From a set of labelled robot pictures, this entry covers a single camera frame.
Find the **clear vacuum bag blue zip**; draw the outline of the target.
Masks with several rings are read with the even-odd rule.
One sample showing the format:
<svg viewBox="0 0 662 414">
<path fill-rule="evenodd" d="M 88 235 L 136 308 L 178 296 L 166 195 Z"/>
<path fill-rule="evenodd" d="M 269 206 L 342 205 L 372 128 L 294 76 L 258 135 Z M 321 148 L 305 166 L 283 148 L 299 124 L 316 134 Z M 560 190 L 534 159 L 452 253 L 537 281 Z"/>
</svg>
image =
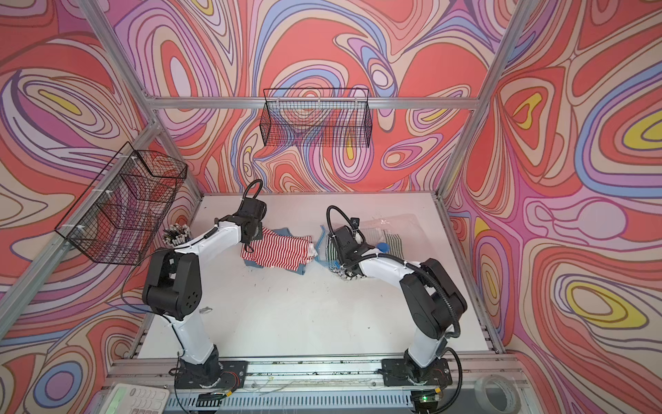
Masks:
<svg viewBox="0 0 662 414">
<path fill-rule="evenodd" d="M 360 230 L 365 236 L 365 242 L 374 246 L 380 252 L 395 255 L 401 259 L 424 262 L 434 254 L 432 245 L 413 214 L 381 217 L 360 223 Z M 341 279 L 363 279 L 358 271 L 341 270 L 339 255 L 331 241 L 326 225 L 322 226 L 322 235 L 315 245 L 317 257 L 315 260 L 327 267 Z"/>
</svg>

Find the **green white striped tank top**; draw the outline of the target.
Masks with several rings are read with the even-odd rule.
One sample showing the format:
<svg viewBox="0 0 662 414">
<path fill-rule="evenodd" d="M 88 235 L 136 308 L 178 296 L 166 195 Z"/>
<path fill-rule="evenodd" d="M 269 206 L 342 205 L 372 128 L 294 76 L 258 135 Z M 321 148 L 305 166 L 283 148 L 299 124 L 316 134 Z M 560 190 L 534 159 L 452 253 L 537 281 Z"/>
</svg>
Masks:
<svg viewBox="0 0 662 414">
<path fill-rule="evenodd" d="M 338 253 L 330 236 L 326 237 L 324 254 L 326 260 L 338 260 Z M 367 243 L 377 248 L 382 253 L 403 257 L 403 240 L 400 235 L 384 232 L 376 236 L 367 235 Z"/>
</svg>

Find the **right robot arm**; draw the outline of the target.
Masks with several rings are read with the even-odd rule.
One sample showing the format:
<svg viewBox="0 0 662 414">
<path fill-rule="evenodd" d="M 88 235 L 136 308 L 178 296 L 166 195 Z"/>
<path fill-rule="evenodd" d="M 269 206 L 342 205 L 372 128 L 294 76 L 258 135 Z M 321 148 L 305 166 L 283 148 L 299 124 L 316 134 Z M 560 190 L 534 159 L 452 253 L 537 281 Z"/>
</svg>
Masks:
<svg viewBox="0 0 662 414">
<path fill-rule="evenodd" d="M 460 319 L 467 311 L 464 296 L 441 262 L 407 262 L 366 243 L 362 232 L 349 226 L 332 229 L 329 241 L 344 274 L 378 279 L 403 293 L 417 328 L 404 353 L 408 368 L 423 371 L 441 359 L 448 341 L 460 337 Z"/>
</svg>

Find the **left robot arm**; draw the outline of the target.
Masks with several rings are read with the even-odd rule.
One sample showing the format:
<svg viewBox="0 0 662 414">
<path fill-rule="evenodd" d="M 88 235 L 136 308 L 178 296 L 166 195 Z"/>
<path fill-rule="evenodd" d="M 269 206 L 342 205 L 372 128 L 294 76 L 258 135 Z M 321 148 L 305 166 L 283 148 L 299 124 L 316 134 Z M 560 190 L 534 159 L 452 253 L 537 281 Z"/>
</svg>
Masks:
<svg viewBox="0 0 662 414">
<path fill-rule="evenodd" d="M 207 371 L 220 369 L 217 347 L 198 311 L 203 298 L 202 267 L 229 248 L 239 244 L 247 248 L 260 240 L 266 214 L 265 202 L 244 197 L 237 212 L 217 218 L 201 236 L 151 256 L 142 301 L 167 320 L 186 364 Z"/>
</svg>

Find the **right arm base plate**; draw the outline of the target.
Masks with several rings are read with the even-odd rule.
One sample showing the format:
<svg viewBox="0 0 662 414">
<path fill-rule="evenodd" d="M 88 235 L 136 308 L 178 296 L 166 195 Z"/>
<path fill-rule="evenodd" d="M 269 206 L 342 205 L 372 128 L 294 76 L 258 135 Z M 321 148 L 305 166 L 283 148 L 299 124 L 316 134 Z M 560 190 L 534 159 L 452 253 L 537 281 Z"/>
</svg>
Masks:
<svg viewBox="0 0 662 414">
<path fill-rule="evenodd" d="M 386 386 L 435 386 L 444 389 L 453 384 L 446 359 L 436 359 L 428 367 L 418 367 L 405 358 L 383 359 L 377 373 L 382 375 Z"/>
</svg>

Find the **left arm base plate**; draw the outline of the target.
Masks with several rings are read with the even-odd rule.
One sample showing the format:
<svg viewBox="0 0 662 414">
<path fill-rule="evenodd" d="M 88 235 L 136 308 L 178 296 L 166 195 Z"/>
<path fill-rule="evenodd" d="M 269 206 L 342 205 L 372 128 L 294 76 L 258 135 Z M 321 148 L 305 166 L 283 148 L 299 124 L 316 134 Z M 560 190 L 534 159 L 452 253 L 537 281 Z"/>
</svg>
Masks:
<svg viewBox="0 0 662 414">
<path fill-rule="evenodd" d="M 243 388 L 248 370 L 247 361 L 218 361 L 216 364 L 193 365 L 178 360 L 179 365 L 169 370 L 177 389 Z"/>
</svg>

